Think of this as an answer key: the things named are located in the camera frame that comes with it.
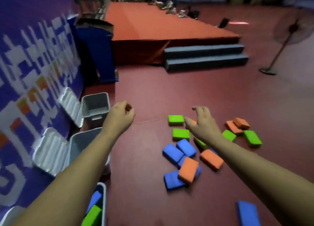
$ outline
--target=fan head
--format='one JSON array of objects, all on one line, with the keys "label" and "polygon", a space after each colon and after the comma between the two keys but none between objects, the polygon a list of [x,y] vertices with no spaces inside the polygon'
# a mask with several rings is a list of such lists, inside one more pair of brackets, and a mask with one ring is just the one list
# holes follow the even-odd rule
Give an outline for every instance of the fan head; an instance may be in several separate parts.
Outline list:
[{"label": "fan head", "polygon": [[292,34],[288,44],[299,43],[314,32],[314,13],[309,10],[296,9],[289,11],[277,23],[273,36],[279,43]]}]

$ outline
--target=blue foam block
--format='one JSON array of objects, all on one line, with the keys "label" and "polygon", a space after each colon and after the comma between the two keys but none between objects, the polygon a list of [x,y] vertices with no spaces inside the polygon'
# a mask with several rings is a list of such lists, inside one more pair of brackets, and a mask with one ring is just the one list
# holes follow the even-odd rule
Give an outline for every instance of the blue foam block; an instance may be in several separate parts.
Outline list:
[{"label": "blue foam block", "polygon": [[174,164],[178,164],[181,158],[184,156],[183,152],[177,149],[172,144],[168,144],[162,151],[162,153]]},{"label": "blue foam block", "polygon": [[261,226],[255,204],[238,200],[238,208],[241,226]]},{"label": "blue foam block", "polygon": [[87,212],[89,212],[89,210],[97,203],[97,201],[99,201],[99,199],[101,198],[101,193],[99,193],[99,191],[94,192],[92,199],[89,202],[89,206],[87,208]]},{"label": "blue foam block", "polygon": [[186,139],[182,139],[181,141],[177,142],[177,147],[187,157],[194,157],[196,154],[196,149]]},{"label": "blue foam block", "polygon": [[[178,162],[178,169],[180,169],[182,167],[182,164],[183,164],[185,158],[186,158],[186,156],[183,156],[182,159]],[[197,171],[196,171],[194,177],[197,178],[201,172],[202,172],[201,166],[198,165],[198,168],[197,168]]]},{"label": "blue foam block", "polygon": [[217,152],[215,152],[213,149],[210,148],[210,150],[211,150],[213,153],[215,153],[216,155],[218,155]]},{"label": "blue foam block", "polygon": [[178,179],[179,171],[173,171],[164,175],[164,181],[167,190],[174,190],[181,186],[187,185],[182,180]]}]

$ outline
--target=orange foam block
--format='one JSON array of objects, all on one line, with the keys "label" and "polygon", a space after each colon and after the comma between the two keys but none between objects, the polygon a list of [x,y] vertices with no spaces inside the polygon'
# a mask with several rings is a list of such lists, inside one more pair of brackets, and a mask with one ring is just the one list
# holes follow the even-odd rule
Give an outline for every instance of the orange foam block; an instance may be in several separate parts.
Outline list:
[{"label": "orange foam block", "polygon": [[224,163],[224,160],[209,149],[201,153],[200,159],[214,170],[218,170]]},{"label": "orange foam block", "polygon": [[250,125],[244,119],[234,118],[233,122],[240,129],[244,129],[245,130],[245,129],[249,129],[250,128]]},{"label": "orange foam block", "polygon": [[228,128],[230,129],[231,132],[233,132],[235,135],[241,135],[243,133],[242,129],[239,129],[233,121],[227,121],[226,125],[228,126]]},{"label": "orange foam block", "polygon": [[189,157],[185,157],[182,167],[179,170],[178,178],[188,184],[191,184],[194,180],[194,176],[197,171],[197,168],[198,168],[197,161]]}]

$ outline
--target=hand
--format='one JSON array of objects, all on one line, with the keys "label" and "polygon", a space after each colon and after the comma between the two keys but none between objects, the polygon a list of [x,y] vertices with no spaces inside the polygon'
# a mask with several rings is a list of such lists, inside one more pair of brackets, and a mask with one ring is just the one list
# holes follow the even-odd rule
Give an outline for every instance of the hand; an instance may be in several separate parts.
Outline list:
[{"label": "hand", "polygon": [[116,103],[109,111],[101,134],[109,134],[118,139],[132,124],[135,117],[135,109],[127,101]]},{"label": "hand", "polygon": [[197,124],[192,123],[192,119],[185,117],[184,122],[186,128],[199,140],[215,145],[217,142],[223,140],[220,129],[215,120],[210,115],[207,107],[195,106],[192,108],[196,111]]}]

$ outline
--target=stair step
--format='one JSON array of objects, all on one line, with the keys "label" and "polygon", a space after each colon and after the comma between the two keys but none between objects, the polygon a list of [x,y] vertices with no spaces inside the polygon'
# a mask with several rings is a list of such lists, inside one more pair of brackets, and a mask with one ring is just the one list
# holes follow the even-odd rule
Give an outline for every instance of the stair step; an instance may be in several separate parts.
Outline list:
[{"label": "stair step", "polygon": [[240,54],[243,49],[242,44],[172,47],[165,49],[165,59]]},{"label": "stair step", "polygon": [[215,67],[240,66],[245,65],[249,59],[248,55],[222,55],[206,56],[182,59],[170,59],[165,62],[167,71],[210,69]]}]

